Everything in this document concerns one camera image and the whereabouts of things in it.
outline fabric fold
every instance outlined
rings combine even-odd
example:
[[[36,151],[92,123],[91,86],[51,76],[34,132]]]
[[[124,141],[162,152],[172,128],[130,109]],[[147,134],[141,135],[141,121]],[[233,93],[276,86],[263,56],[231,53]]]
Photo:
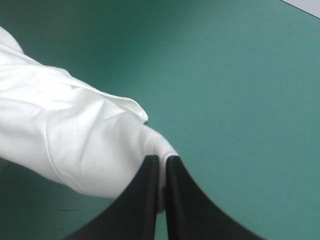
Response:
[[[178,155],[144,109],[24,55],[0,28],[0,157],[75,191],[116,198],[145,155]]]

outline crumpled white shirt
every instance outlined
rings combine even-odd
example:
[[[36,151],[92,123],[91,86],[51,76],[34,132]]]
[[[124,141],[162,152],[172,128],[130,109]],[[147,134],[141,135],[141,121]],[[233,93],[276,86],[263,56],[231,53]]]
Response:
[[[165,161],[178,154],[147,120],[134,100],[26,56],[0,27],[1,158],[79,193],[116,198],[144,156],[158,155],[161,192]]]

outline teal surface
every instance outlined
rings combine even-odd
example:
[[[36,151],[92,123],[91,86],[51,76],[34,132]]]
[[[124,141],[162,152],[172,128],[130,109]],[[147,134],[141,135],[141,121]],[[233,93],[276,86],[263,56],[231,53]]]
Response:
[[[0,26],[39,62],[137,100],[250,230],[320,239],[319,19],[280,0],[3,0]],[[13,164],[0,187],[5,240],[59,239],[111,202]]]

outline green table surface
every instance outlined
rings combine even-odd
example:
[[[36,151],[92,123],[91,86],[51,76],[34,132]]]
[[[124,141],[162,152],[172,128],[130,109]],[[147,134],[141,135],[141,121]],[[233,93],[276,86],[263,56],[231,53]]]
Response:
[[[320,20],[280,0],[2,0],[39,62],[137,100],[226,213],[320,239]],[[58,240],[113,200],[0,162],[0,239]],[[167,239],[165,215],[156,240]]]

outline green mat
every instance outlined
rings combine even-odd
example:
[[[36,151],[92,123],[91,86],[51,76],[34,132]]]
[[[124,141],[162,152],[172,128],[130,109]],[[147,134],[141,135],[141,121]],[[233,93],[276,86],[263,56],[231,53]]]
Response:
[[[280,0],[2,0],[39,62],[137,100],[226,213],[268,240],[320,239],[320,20]],[[57,240],[111,203],[0,173],[0,239]],[[159,216],[156,240],[167,237]]]

